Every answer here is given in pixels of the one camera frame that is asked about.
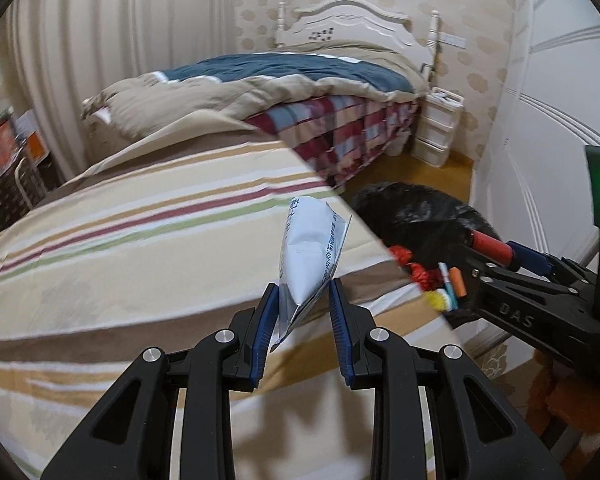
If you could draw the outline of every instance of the yellow sponge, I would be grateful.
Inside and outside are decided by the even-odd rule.
[[[449,295],[443,288],[428,290],[424,292],[424,296],[429,301],[429,304],[438,312],[445,312],[451,309],[451,298],[449,298]]]

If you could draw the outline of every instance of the white plastic bag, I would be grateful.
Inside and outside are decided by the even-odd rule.
[[[348,228],[326,202],[310,196],[291,201],[280,251],[278,340],[271,351],[306,317],[333,277]]]

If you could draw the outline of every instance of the bed post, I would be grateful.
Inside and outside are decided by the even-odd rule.
[[[429,80],[433,65],[436,62],[436,54],[438,52],[438,31],[440,30],[440,13],[437,10],[431,11],[431,21],[429,22],[429,35],[427,36],[427,48],[433,56],[431,64],[425,64],[422,67],[422,77]]]
[[[285,10],[286,4],[280,2],[278,4],[278,20],[276,22],[276,47],[285,46],[282,40],[282,33],[285,31]]]

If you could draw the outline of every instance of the striped bedsheet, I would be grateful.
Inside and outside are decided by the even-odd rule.
[[[278,276],[292,197],[351,214],[284,142],[235,139],[143,159],[0,235],[0,440],[30,478],[144,348],[190,348],[257,303]],[[352,301],[410,342],[455,341],[355,216],[338,275]],[[232,395],[238,478],[368,475],[373,393],[344,385],[325,310],[321,300],[269,355],[254,394]],[[429,430],[425,439],[431,457]],[[178,457],[176,446],[173,465]]]
[[[330,186],[344,184],[373,162],[413,121],[419,101],[375,102],[325,96],[280,104],[245,121],[284,140]]]

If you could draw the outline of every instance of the bed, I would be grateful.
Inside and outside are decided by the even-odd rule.
[[[282,140],[197,110],[95,164],[0,234],[0,440],[30,478],[144,348],[190,348],[258,301],[277,280],[298,195],[351,215]],[[355,216],[337,275],[352,301],[411,343],[457,342]],[[345,386],[325,310],[318,303],[269,356],[254,394],[231,398],[238,478],[368,476],[373,393]],[[433,470],[428,426],[424,438]]]
[[[408,15],[365,0],[327,0],[294,12],[298,19],[287,27],[280,3],[271,52],[144,74],[85,100],[92,161],[205,108],[264,128],[330,186],[344,184],[410,128],[429,91],[439,15],[432,12],[421,45],[405,28]]]

